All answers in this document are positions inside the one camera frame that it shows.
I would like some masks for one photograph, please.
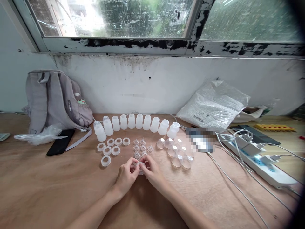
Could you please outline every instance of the gray backpack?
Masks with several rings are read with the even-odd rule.
[[[78,129],[86,136],[67,148],[69,150],[92,133],[92,111],[82,99],[79,85],[58,70],[35,70],[26,79],[28,105],[22,110],[30,117],[30,134],[39,134],[49,125],[61,123],[64,129]]]

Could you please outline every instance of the white plastic bag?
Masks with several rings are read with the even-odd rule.
[[[50,125],[39,134],[15,135],[14,138],[21,141],[27,141],[31,145],[41,145],[52,142],[56,139],[66,138],[67,136],[58,136],[62,132],[62,125]]]
[[[222,80],[199,88],[177,117],[210,131],[224,131],[249,102],[250,96]]]

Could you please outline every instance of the forearm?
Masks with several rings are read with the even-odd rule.
[[[67,229],[97,229],[107,212],[121,198],[119,192],[111,188],[101,199],[76,218]]]
[[[202,211],[193,206],[185,197],[168,184],[161,192],[168,199],[190,229],[216,229]]]

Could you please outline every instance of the window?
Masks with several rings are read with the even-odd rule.
[[[40,52],[280,57],[305,50],[286,0],[13,2]]]

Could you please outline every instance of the window glass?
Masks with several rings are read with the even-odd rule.
[[[183,38],[193,0],[28,0],[46,37]]]
[[[301,42],[288,0],[216,0],[201,40]]]

